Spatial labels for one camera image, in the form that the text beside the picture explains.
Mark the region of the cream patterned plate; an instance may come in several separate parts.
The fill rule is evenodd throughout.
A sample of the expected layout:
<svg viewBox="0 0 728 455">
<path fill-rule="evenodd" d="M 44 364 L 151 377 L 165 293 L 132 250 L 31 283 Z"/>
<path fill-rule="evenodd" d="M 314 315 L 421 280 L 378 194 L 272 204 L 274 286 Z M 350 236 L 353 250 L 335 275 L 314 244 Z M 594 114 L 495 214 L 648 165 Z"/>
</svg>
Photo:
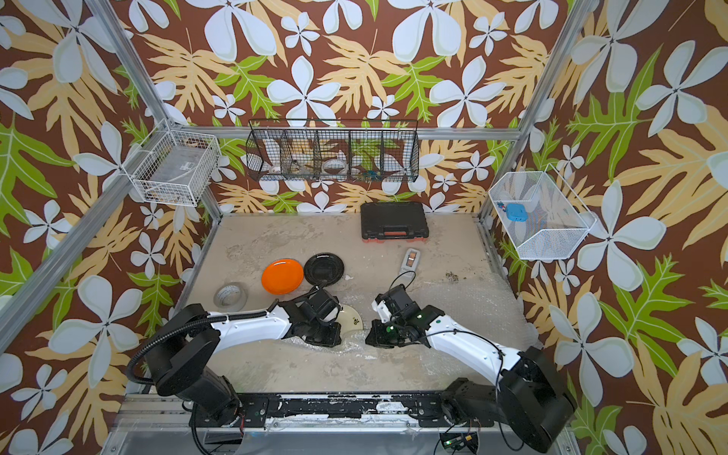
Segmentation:
<svg viewBox="0 0 728 455">
<path fill-rule="evenodd" d="M 363 330 L 362 317 L 358 310 L 351 305 L 344 304 L 337 315 L 337 323 L 340 325 L 341 337 L 354 334 Z"/>
</svg>

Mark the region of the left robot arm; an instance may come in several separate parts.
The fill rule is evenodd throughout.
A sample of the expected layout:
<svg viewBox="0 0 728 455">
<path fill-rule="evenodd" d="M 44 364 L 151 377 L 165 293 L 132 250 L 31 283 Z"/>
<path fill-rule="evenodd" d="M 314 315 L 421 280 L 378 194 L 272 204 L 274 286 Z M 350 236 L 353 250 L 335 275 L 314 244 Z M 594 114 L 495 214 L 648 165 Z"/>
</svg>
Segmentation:
<svg viewBox="0 0 728 455">
<path fill-rule="evenodd" d="M 215 426 L 229 426 L 242 417 L 241 400 L 229 379 L 208 367 L 210 359 L 238 345 L 292 337 L 335 347 L 341 344 L 341 309 L 339 299 L 318 286 L 258 311 L 215 313 L 188 305 L 140 347 L 125 375 L 160 396 L 191 402 Z"/>
</svg>

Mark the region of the clear bubble wrap sheet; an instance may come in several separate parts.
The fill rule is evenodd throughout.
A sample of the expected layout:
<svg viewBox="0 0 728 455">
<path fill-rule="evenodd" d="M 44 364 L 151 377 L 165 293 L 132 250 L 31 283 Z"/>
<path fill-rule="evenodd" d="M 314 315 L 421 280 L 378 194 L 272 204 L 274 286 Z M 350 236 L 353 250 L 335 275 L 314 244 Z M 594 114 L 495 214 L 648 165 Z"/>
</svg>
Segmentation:
<svg viewBox="0 0 728 455">
<path fill-rule="evenodd" d="M 372 300 L 386 291 L 391 276 L 356 274 L 333 287 L 335 295 L 360 314 L 358 330 L 342 330 L 333 349 L 310 346 L 299 339 L 267 341 L 260 351 L 276 370 L 280 387 L 292 391 L 373 391 L 386 388 L 435 389 L 457 377 L 481 375 L 452 356 L 421 345 L 383 349 L 365 337 L 377 316 Z M 471 332 L 507 347 L 524 350 L 541 345 L 535 326 L 523 315 L 523 304 L 500 278 L 459 277 L 445 272 L 436 278 L 407 274 L 400 278 L 409 294 L 425 307 L 444 310 Z"/>
</svg>

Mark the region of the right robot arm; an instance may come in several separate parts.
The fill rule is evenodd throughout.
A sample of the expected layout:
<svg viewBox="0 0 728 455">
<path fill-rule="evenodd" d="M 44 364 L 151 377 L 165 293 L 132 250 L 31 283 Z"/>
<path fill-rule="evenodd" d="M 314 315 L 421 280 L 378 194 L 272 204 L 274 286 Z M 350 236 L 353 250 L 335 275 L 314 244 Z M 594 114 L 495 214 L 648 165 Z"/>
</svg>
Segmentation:
<svg viewBox="0 0 728 455">
<path fill-rule="evenodd" d="M 459 360 L 486 379 L 480 385 L 459 378 L 441 392 L 447 424 L 508 426 L 523 445 L 546 453 L 574 417 L 574 396 L 537 348 L 519 351 L 487 339 L 435 306 L 420 307 L 403 284 L 377 295 L 372 307 L 378 317 L 365 339 L 368 345 L 422 345 Z"/>
</svg>

